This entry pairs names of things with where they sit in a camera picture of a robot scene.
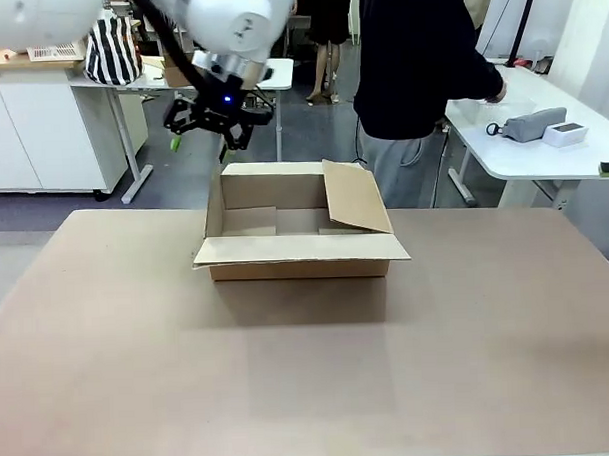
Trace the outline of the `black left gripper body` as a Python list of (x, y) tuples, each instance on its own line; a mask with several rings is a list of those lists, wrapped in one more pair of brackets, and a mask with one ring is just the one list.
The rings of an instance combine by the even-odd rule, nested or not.
[(202, 78), (203, 86), (198, 89), (194, 100), (194, 116), (198, 128), (223, 134), (237, 125), (267, 125), (274, 118), (271, 107), (244, 107), (250, 90), (242, 89), (241, 79), (230, 76), (222, 81), (210, 73), (203, 73)]

